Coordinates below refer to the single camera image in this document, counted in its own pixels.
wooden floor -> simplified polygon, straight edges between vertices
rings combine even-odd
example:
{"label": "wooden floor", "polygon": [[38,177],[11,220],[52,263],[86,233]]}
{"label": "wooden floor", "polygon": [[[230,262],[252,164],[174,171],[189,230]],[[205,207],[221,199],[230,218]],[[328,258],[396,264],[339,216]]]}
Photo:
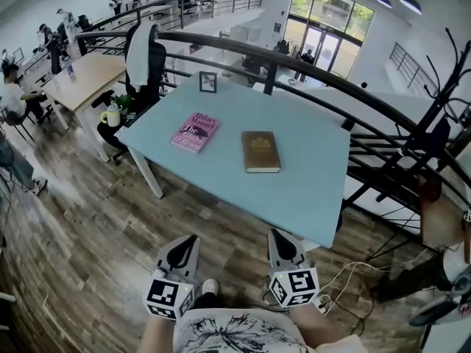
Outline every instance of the wooden floor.
{"label": "wooden floor", "polygon": [[[44,127],[28,127],[36,144],[25,143],[14,131],[7,131],[7,137],[49,179],[49,189],[36,198],[15,187],[11,198],[0,286],[18,302],[11,307],[1,303],[0,319],[7,320],[0,321],[10,325],[18,352],[135,352],[147,319],[141,304],[146,278],[159,248],[185,234],[202,240],[200,279],[217,278],[231,299],[261,301],[268,224],[155,166],[166,194],[157,200],[131,157],[125,156],[120,166],[103,163],[77,123],[67,132],[55,118]],[[6,207],[4,202],[1,226]],[[321,285],[345,264],[364,260],[391,235],[379,223],[347,210],[332,249],[309,254]],[[372,264],[402,263],[421,251],[410,244]],[[335,296],[348,274],[328,293]],[[339,303],[366,315],[372,305],[367,286],[380,276],[358,267]],[[371,352],[417,352],[423,330],[409,327],[408,317],[431,293],[376,304],[361,336],[364,345]],[[338,307],[329,317],[349,333],[357,324]],[[1,346],[7,351],[0,340],[0,351]]]}

picture frame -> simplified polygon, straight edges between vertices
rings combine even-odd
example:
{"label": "picture frame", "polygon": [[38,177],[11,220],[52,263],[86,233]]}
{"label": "picture frame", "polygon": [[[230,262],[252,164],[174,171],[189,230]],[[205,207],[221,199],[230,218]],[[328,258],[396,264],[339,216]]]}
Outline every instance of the picture frame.
{"label": "picture frame", "polygon": [[218,74],[215,72],[199,72],[199,91],[206,93],[216,93],[218,84]]}

ceiling light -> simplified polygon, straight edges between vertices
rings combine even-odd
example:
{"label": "ceiling light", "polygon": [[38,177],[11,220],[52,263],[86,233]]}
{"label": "ceiling light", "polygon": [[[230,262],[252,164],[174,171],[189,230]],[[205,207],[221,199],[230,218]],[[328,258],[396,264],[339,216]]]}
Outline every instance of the ceiling light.
{"label": "ceiling light", "polygon": [[381,3],[385,7],[392,8],[392,4],[389,0],[378,0],[378,3]]}
{"label": "ceiling light", "polygon": [[403,5],[407,6],[410,10],[413,10],[415,13],[422,14],[422,8],[417,0],[400,0]]}

light blue table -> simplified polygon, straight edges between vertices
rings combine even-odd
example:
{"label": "light blue table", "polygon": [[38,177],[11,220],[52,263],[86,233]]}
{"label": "light blue table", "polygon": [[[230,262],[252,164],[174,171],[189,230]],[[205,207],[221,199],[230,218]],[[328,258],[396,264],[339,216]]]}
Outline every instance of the light blue table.
{"label": "light blue table", "polygon": [[[217,88],[216,94],[200,92],[196,74],[121,135],[156,197],[163,193],[144,157],[270,224],[332,246],[347,174],[349,132],[303,101],[267,96],[221,77]],[[194,112],[221,121],[198,154],[170,144]],[[273,131],[280,173],[246,173],[243,131]]]}

brown book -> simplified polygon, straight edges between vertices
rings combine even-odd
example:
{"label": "brown book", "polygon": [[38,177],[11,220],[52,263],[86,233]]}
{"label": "brown book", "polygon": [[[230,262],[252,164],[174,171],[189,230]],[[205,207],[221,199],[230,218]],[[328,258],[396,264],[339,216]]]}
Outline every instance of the brown book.
{"label": "brown book", "polygon": [[281,169],[273,132],[242,132],[247,173],[277,173]]}

